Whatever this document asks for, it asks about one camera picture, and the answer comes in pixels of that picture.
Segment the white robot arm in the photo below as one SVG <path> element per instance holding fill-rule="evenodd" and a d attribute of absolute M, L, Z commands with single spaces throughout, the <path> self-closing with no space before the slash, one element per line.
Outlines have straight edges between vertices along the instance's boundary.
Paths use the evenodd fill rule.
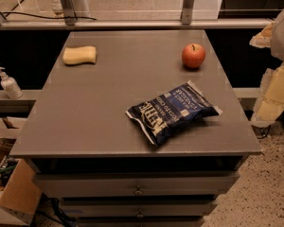
<path fill-rule="evenodd" d="M 253 126 L 267 128 L 284 112 L 284 9 L 251 39 L 250 45 L 269 48 L 271 55 L 280 60 L 276 69 L 268 68 L 263 74 L 251 117 Z"/>

